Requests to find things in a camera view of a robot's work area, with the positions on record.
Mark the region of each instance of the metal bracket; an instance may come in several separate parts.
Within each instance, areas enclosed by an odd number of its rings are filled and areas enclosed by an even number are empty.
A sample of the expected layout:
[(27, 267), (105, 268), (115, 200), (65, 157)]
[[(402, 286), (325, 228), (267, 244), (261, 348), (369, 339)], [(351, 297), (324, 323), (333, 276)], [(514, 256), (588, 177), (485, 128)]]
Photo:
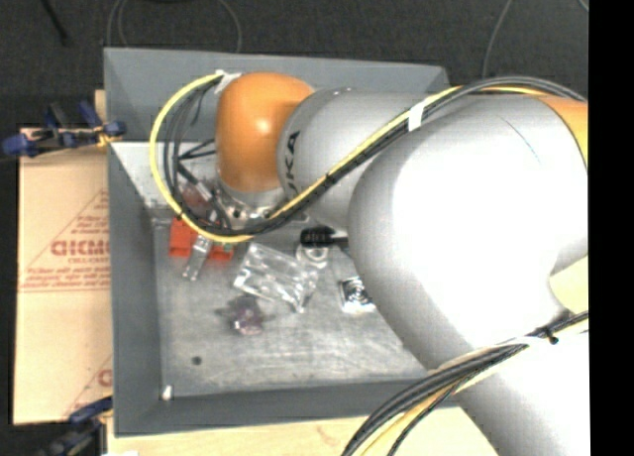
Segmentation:
[(194, 245), (191, 247), (191, 255), (183, 272), (183, 276), (194, 282), (198, 278), (198, 274), (207, 260), (207, 256), (211, 251), (213, 241), (204, 236), (198, 235)]

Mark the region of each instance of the orange connector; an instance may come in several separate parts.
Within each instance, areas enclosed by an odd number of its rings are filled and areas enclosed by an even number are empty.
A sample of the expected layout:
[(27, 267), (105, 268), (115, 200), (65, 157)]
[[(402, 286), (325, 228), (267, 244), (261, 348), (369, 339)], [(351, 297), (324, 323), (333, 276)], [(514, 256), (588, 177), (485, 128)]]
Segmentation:
[[(196, 241), (196, 232), (178, 218), (171, 219), (169, 228), (169, 256), (189, 257), (191, 247)], [(222, 243), (214, 243), (207, 256), (213, 261), (231, 261), (234, 256), (234, 248)]]

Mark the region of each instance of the clear plastic bag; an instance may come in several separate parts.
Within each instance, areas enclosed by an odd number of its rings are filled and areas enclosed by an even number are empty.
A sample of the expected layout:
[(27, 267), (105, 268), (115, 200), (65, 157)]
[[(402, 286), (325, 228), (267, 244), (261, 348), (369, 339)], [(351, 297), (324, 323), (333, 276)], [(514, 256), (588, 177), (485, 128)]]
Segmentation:
[(252, 243), (234, 287), (271, 301), (283, 301), (302, 313), (317, 288), (319, 271), (273, 248)]

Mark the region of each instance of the black floor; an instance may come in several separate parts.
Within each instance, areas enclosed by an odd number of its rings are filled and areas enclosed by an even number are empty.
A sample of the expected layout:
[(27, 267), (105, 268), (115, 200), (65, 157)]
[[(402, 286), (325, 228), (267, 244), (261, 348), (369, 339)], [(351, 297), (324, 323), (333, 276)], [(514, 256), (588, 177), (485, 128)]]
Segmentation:
[[(433, 63), (443, 66), (456, 84), (514, 73), (548, 78), (588, 94), (589, 14), (584, 7), (588, 0), (224, 1), (240, 21), (243, 53)], [(111, 38), (106, 38), (117, 0), (51, 2), (71, 37), (70, 47), (61, 44), (39, 0), (0, 0), (0, 138), (15, 133), (20, 125), (41, 122), (52, 100), (74, 105), (92, 95), (103, 84), (103, 46), (122, 45), (116, 20)], [(128, 0), (121, 30), (125, 41), (135, 46), (231, 52), (237, 44), (231, 15), (218, 0)], [(0, 178), (0, 456), (4, 456), (31, 454), (63, 432), (64, 426), (10, 425), (15, 165), (0, 164)]]

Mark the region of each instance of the blue clamp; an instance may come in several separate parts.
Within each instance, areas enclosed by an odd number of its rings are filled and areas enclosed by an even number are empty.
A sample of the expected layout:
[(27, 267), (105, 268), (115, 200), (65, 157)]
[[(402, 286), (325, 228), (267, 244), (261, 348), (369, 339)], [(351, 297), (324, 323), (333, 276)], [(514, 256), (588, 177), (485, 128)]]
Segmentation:
[(67, 116), (59, 104), (54, 102), (45, 113), (43, 128), (35, 130), (31, 138), (26, 134), (8, 137), (2, 141), (2, 151), (9, 157), (33, 158), (51, 151), (107, 143), (127, 132), (126, 124), (121, 121), (104, 125), (94, 107), (86, 100), (79, 102), (78, 109), (87, 130), (69, 130)]
[(73, 429), (56, 438), (47, 449), (37, 451), (36, 456), (76, 456), (95, 440), (105, 445), (106, 426), (97, 416), (112, 406), (112, 397), (106, 397), (75, 411), (68, 418)]

